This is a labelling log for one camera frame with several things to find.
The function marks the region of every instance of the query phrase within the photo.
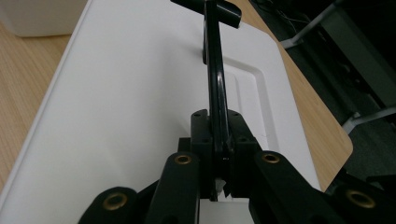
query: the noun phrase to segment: white object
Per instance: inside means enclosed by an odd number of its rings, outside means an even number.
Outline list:
[[[105,189],[158,179],[190,115],[208,108],[203,30],[203,15],[170,1],[90,1],[3,190],[0,223],[77,223]],[[276,43],[244,23],[220,31],[229,108],[318,189]],[[246,203],[203,200],[201,222],[252,220]]]
[[[18,36],[68,35],[87,0],[0,0],[0,22]]]

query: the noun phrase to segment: dark floor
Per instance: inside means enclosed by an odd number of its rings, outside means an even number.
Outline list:
[[[279,41],[293,37],[308,22],[302,13],[279,7],[276,0],[251,2]],[[319,27],[304,38],[303,44],[287,52],[340,124],[354,112],[376,112],[380,107],[375,97],[326,36]],[[372,175],[396,175],[393,125],[378,119],[357,126],[349,136],[354,150],[345,168],[351,175],[361,180]]]

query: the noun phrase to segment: wooden surface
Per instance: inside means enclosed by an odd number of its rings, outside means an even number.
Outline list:
[[[231,0],[243,11],[243,21],[270,34],[247,0]],[[19,38],[0,23],[0,189],[61,60],[69,35]],[[290,85],[304,126],[318,179],[326,189],[352,152],[347,134],[281,48]]]

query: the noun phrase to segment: wooden table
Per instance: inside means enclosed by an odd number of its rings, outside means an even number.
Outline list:
[[[278,41],[246,0],[231,0],[243,21]],[[0,189],[6,183],[70,36],[20,38],[0,24]],[[326,189],[352,143],[289,54],[279,45],[319,183]]]

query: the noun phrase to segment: white plastic tray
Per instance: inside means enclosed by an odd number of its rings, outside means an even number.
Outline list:
[[[318,179],[276,43],[220,26],[229,108],[263,149]],[[1,199],[0,223],[77,223],[105,189],[160,177],[190,115],[208,108],[203,16],[164,0],[90,1]],[[245,203],[201,203],[201,223],[249,223]]]

